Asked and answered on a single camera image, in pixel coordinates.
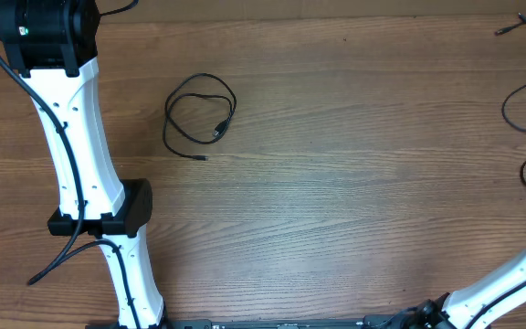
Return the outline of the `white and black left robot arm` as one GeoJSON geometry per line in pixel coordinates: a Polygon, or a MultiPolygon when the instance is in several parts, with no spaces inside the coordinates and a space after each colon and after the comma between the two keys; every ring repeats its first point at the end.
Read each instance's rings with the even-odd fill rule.
{"type": "Polygon", "coordinates": [[[30,95],[57,173],[59,206],[47,226],[71,241],[94,236],[120,307],[118,328],[159,328],[165,304],[153,277],[146,179],[120,180],[100,114],[93,1],[1,1],[5,70],[30,95]]]}

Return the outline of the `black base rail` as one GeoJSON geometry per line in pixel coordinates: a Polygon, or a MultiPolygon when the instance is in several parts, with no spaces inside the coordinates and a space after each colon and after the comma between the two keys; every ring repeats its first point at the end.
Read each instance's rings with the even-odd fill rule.
{"type": "Polygon", "coordinates": [[[274,320],[274,321],[245,321],[245,322],[212,322],[210,320],[180,320],[164,319],[159,325],[152,325],[159,329],[450,329],[448,321],[425,324],[414,323],[410,314],[403,315],[367,315],[362,319],[324,319],[324,320],[274,320]]]}

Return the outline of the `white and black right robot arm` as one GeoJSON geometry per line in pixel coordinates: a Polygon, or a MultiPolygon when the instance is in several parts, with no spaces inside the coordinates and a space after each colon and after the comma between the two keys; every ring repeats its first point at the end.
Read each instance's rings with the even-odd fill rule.
{"type": "Polygon", "coordinates": [[[525,302],[526,249],[467,288],[418,306],[405,327],[487,328],[525,302]]]}

